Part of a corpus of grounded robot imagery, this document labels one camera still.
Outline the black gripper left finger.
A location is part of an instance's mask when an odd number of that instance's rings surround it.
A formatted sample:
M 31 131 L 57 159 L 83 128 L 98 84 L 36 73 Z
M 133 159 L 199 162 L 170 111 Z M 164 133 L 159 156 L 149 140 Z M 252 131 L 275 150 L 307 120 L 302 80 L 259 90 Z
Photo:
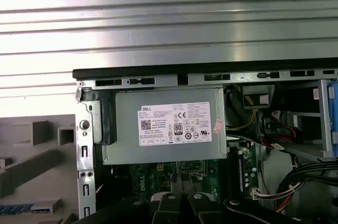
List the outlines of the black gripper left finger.
M 78 223 L 179 223 L 183 181 L 179 173 L 171 175 L 170 191 L 153 194 L 150 202 L 127 198 L 78 220 Z

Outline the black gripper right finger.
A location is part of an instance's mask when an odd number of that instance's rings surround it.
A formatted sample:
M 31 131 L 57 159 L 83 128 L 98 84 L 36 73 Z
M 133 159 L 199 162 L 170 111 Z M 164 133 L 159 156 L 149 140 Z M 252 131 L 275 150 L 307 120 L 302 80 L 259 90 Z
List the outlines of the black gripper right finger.
M 217 202 L 213 195 L 196 192 L 189 175 L 182 175 L 182 194 L 197 223 L 301 223 L 250 200 L 236 198 Z

